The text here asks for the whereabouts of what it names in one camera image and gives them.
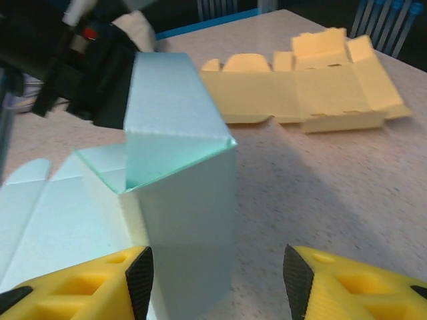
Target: flattened yellow cardboard box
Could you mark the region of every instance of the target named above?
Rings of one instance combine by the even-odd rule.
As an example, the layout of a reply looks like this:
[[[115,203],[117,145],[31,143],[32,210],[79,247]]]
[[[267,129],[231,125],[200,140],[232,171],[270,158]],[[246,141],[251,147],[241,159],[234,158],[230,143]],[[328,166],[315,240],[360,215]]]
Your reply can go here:
[[[256,53],[208,61],[200,75],[226,123],[301,123],[305,133],[381,127],[409,117],[366,35],[345,29],[302,33],[293,51],[276,51],[272,67]]]

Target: cardboard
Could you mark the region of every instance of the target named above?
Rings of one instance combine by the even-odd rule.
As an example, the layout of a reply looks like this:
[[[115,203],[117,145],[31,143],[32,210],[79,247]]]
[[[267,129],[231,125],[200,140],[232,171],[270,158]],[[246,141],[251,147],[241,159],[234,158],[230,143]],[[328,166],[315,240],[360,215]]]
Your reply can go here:
[[[345,29],[302,33],[292,51],[276,51],[272,67],[262,55],[241,53],[224,66],[208,61],[201,78],[226,123],[301,123],[305,133],[381,127],[409,117],[370,38],[346,41]]]
[[[50,181],[38,159],[6,182],[2,291],[135,245],[153,248],[149,320],[197,319],[230,290],[236,142],[187,55],[137,55],[125,131]]]

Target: black rubber pad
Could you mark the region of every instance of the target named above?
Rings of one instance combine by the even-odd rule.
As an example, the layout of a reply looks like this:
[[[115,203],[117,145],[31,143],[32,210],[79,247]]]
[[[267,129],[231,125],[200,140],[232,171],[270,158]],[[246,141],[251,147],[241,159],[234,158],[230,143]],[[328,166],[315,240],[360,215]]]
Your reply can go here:
[[[420,287],[419,285],[412,285],[411,289],[427,300],[427,288]]]
[[[290,245],[286,246],[283,277],[292,320],[304,320],[312,290],[314,272]]]
[[[12,308],[31,292],[33,292],[33,288],[25,286],[0,294],[0,315],[4,314],[4,312]]]
[[[145,249],[126,270],[127,289],[131,297],[135,320],[146,320],[153,289],[153,251]]]

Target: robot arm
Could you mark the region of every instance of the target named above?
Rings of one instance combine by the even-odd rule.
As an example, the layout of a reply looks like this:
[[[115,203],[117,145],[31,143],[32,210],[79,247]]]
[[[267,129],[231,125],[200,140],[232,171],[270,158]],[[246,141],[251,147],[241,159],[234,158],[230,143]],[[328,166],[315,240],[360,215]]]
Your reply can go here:
[[[44,82],[32,112],[42,117],[58,98],[67,112],[122,129],[135,43],[111,22],[156,0],[0,1],[0,61]]]

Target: speckled table surface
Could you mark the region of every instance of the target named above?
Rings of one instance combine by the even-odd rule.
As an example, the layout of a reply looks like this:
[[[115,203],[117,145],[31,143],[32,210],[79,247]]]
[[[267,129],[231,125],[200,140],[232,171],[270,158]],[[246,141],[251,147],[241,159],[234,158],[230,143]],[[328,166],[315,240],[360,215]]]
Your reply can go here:
[[[164,51],[211,58],[254,52],[271,60],[290,38],[323,28],[288,11],[166,39]],[[427,280],[427,73],[380,55],[412,119],[371,131],[304,135],[298,126],[233,128],[239,143],[234,290],[206,319],[291,319],[284,247],[307,245]],[[124,141],[121,131],[63,111],[19,115],[6,174],[37,157],[58,168],[72,147]]]

